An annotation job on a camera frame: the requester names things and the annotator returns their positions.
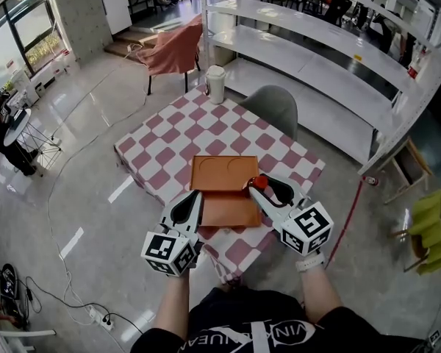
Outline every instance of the gray chair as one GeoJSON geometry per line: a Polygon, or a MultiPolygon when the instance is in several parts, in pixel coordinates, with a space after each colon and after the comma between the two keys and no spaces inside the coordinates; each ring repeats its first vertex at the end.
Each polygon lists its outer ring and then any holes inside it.
{"type": "Polygon", "coordinates": [[[297,105],[286,89],[275,85],[263,86],[240,105],[296,141],[297,105]]]}

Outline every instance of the pink chair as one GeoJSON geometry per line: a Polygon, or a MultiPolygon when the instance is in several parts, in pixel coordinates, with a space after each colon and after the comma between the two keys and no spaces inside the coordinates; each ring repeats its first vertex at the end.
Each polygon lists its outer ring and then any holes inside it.
{"type": "Polygon", "coordinates": [[[199,38],[203,32],[201,15],[172,32],[161,32],[152,49],[137,52],[137,58],[148,67],[148,92],[151,93],[152,76],[157,74],[184,74],[184,90],[188,92],[187,72],[199,68],[199,38]]]}

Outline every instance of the shelving unit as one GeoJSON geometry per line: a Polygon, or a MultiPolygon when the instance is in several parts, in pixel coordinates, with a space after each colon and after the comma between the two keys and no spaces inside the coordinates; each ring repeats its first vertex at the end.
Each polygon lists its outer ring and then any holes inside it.
{"type": "Polygon", "coordinates": [[[394,59],[356,35],[311,15],[257,0],[226,0],[208,5],[207,9],[267,22],[305,35],[359,61],[409,96],[422,93],[420,86],[394,59]]]}
{"type": "Polygon", "coordinates": [[[391,135],[392,102],[346,69],[288,40],[238,25],[209,39],[216,46],[244,54],[305,82],[391,135]]]}
{"type": "MultiPolygon", "coordinates": [[[[434,43],[419,38],[436,51],[427,56],[417,79],[412,79],[403,66],[363,39],[286,7],[257,0],[228,0],[212,5],[201,0],[201,9],[207,61],[209,45],[251,59],[236,57],[224,66],[226,86],[244,96],[263,85],[282,86],[294,96],[298,123],[361,163],[359,174],[364,174],[392,151],[441,83],[441,45],[436,46],[441,38],[432,38],[434,43]],[[235,17],[235,26],[211,35],[207,29],[208,11],[235,17]],[[347,69],[298,44],[240,25],[239,17],[304,35],[356,60],[400,90],[397,104],[392,108],[389,99],[347,69]],[[383,139],[370,157],[375,131],[379,131],[383,139]]],[[[434,24],[441,27],[441,14],[437,17],[438,22],[434,24]]]]}

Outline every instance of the yellow-green chair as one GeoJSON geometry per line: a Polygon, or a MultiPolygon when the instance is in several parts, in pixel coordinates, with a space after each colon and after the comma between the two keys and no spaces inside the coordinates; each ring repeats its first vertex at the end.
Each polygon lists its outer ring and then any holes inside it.
{"type": "Polygon", "coordinates": [[[419,274],[427,274],[441,268],[441,190],[418,200],[412,208],[412,227],[391,235],[411,235],[415,254],[420,258],[408,267],[418,265],[419,274]]]}

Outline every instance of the black t-shirt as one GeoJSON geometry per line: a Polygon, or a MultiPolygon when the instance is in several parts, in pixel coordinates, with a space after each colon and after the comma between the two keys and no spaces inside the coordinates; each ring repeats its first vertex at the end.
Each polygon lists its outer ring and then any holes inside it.
{"type": "Polygon", "coordinates": [[[131,353],[246,353],[375,351],[380,334],[344,307],[331,311],[317,325],[303,320],[268,320],[204,329],[187,341],[153,328],[137,340],[131,353]]]}
{"type": "Polygon", "coordinates": [[[292,297],[251,292],[242,303],[238,299],[200,303],[190,313],[187,341],[153,328],[136,341],[131,353],[355,352],[354,346],[366,346],[362,352],[369,352],[381,343],[381,335],[345,307],[331,311],[314,325],[292,297]]]}

